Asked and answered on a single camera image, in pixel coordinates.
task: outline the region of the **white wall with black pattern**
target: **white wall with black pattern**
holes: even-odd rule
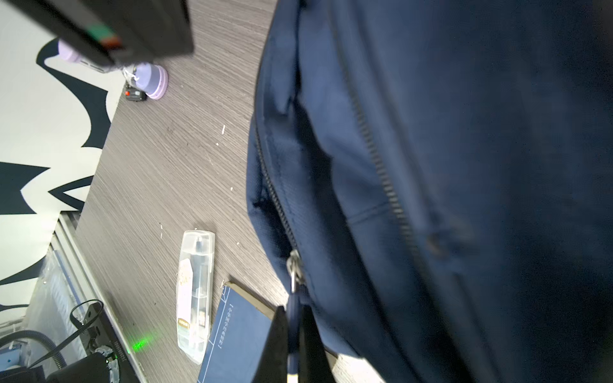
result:
[[[124,84],[0,1],[0,324],[25,314],[60,211],[82,210]]]

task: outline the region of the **navy blue backpack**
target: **navy blue backpack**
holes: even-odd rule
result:
[[[249,216],[394,382],[613,379],[613,8],[279,0]]]

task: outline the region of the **clear plastic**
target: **clear plastic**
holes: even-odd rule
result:
[[[73,285],[74,277],[68,274],[71,267],[67,267],[66,262],[63,253],[51,249],[47,251],[21,328],[42,332],[55,344],[60,344],[74,332],[75,327],[69,320],[70,311],[77,302],[85,300],[82,295],[77,295],[80,289]],[[83,320],[84,312],[75,310],[77,319]],[[28,342],[27,346],[21,349],[24,365],[30,365],[47,352],[38,342]],[[87,356],[83,344],[79,341],[69,343],[62,350],[62,355],[69,365]],[[58,369],[51,358],[40,365],[47,376]]]
[[[211,295],[215,234],[183,234],[177,274],[177,340],[181,350],[201,364],[211,332]]]

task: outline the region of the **blue notebook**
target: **blue notebook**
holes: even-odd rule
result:
[[[197,383],[251,382],[273,315],[249,293],[226,283]]]

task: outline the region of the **desk surface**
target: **desk surface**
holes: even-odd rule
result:
[[[196,52],[162,64],[158,101],[117,109],[77,242],[149,383],[194,383],[200,366],[177,347],[175,283],[183,232],[216,233],[216,308],[233,280],[272,305],[286,301],[246,213],[245,169],[258,62],[274,0],[191,0]],[[338,382],[380,381],[340,358]]]

